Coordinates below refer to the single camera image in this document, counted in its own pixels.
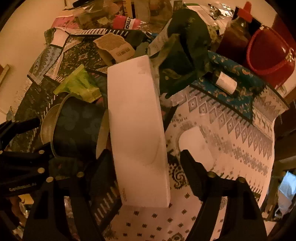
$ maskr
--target bottle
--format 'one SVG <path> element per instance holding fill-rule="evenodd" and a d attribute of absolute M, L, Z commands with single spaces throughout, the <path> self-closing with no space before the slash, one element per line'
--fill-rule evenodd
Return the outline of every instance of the bottle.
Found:
<path fill-rule="evenodd" d="M 243 9 L 238 10 L 238 17 L 227 24 L 222 41 L 217 53 L 242 64 L 245 59 L 246 49 L 251 39 L 249 23 L 253 17 L 251 3 L 246 2 Z"/>
<path fill-rule="evenodd" d="M 208 72 L 204 77 L 231 97 L 237 98 L 239 96 L 237 82 L 222 71 L 216 69 L 214 73 Z"/>

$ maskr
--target red pouch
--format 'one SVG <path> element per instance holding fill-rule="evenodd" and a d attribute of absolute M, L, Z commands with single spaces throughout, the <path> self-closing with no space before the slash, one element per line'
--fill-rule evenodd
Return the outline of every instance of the red pouch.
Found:
<path fill-rule="evenodd" d="M 260 27 L 247 48 L 247 65 L 256 75 L 280 87 L 295 68 L 294 51 L 273 29 Z"/>

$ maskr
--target white box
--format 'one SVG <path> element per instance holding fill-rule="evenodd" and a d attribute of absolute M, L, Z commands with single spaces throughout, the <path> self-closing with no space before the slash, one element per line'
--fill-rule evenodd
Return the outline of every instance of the white box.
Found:
<path fill-rule="evenodd" d="M 116 177 L 123 205 L 170 202 L 165 135 L 147 55 L 108 68 L 108 109 Z"/>

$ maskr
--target screw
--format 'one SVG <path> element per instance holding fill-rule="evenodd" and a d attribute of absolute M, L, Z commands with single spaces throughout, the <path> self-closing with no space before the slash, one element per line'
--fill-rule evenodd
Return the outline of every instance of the screw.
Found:
<path fill-rule="evenodd" d="M 215 176 L 217 176 L 217 174 L 214 173 L 214 172 L 208 172 L 208 173 L 207 173 L 207 176 L 208 176 L 208 177 L 211 177 L 211 178 L 214 178 Z"/>
<path fill-rule="evenodd" d="M 37 172 L 42 174 L 45 172 L 45 169 L 43 167 L 40 167 L 40 168 L 38 168 Z"/>
<path fill-rule="evenodd" d="M 83 177 L 84 176 L 84 173 L 83 172 L 78 172 L 76 176 L 77 177 Z"/>
<path fill-rule="evenodd" d="M 244 179 L 243 177 L 238 177 L 238 181 L 240 183 L 245 183 L 246 182 L 246 179 Z"/>
<path fill-rule="evenodd" d="M 54 180 L 53 177 L 48 177 L 48 178 L 46 179 L 46 182 L 47 182 L 47 183 L 51 183 L 53 180 Z"/>

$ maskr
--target patterned tablecloth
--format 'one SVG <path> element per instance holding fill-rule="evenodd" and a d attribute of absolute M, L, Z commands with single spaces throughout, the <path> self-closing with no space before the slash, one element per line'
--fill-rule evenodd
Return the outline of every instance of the patterned tablecloth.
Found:
<path fill-rule="evenodd" d="M 104 30 L 90 30 L 66 37 L 62 31 L 50 31 L 48 42 L 54 41 L 55 45 L 49 44 L 32 66 L 28 78 L 33 84 L 28 84 L 28 91 L 21 103 L 11 108 L 11 118 L 24 120 L 37 115 L 43 120 L 50 107 L 60 103 L 65 97 L 55 96 L 53 90 L 80 64 L 84 64 L 88 71 L 96 75 L 98 83 L 105 86 L 107 66 L 92 44 L 93 39 L 102 31 Z M 126 39 L 131 35 L 127 32 L 123 34 Z M 245 75 L 251 75 L 241 66 L 235 67 L 230 68 L 235 70 L 233 74 L 238 76 L 240 72 L 237 69 L 241 69 Z M 245 177 L 261 205 L 274 161 L 274 120 L 288 107 L 268 86 L 264 86 L 261 94 L 254 99 L 244 100 L 246 108 L 240 108 L 242 101 L 236 108 L 235 102 L 224 105 L 222 96 L 219 97 L 214 92 L 208 93 L 202 83 L 196 84 L 196 88 L 187 87 L 183 90 L 183 101 L 179 103 L 165 132 L 171 189 L 169 207 L 121 207 L 104 230 L 106 240 L 182 241 L 187 237 L 201 208 L 201 202 L 193 195 L 180 165 L 178 141 L 184 132 L 191 131 L 194 127 L 201 131 L 213 157 L 211 163 L 208 160 L 198 161 L 208 171 L 214 171 L 220 177 Z M 34 146 L 41 144 L 39 132 L 40 128 L 37 128 L 19 135 L 13 141 L 12 149 L 32 151 Z M 226 203 L 227 198 L 222 198 L 212 240 L 219 237 Z M 96 218 L 108 209 L 108 205 L 104 203 L 101 207 L 94 214 Z"/>

